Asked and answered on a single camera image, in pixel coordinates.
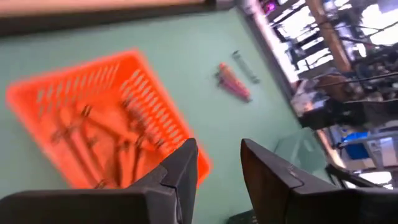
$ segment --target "workbench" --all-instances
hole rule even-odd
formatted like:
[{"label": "workbench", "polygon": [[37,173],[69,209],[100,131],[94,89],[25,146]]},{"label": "workbench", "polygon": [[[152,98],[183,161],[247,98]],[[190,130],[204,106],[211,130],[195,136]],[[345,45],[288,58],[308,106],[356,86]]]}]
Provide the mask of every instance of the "workbench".
[{"label": "workbench", "polygon": [[[250,138],[272,150],[301,127],[237,9],[2,38],[0,86],[5,90],[12,82],[44,71],[128,49],[139,49],[146,56],[213,163],[198,189],[193,222],[223,223],[251,209],[239,160],[241,139]],[[231,57],[235,50],[260,84],[250,83],[240,72]],[[239,101],[217,87],[214,74],[220,62],[236,71],[250,89],[252,102]],[[0,196],[66,189],[60,174],[7,108],[5,91],[2,99]],[[315,143],[314,150],[322,148]]]}]

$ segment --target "metal tool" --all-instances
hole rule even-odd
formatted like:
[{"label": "metal tool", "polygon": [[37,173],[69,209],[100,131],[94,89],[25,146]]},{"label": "metal tool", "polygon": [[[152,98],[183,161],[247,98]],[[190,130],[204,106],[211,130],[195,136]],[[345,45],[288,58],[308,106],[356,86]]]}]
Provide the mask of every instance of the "metal tool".
[{"label": "metal tool", "polygon": [[240,69],[244,72],[244,74],[250,79],[253,83],[259,83],[260,79],[253,74],[253,71],[249,68],[247,63],[243,60],[242,55],[238,50],[232,53],[232,58],[235,59],[236,63],[240,67]]}]

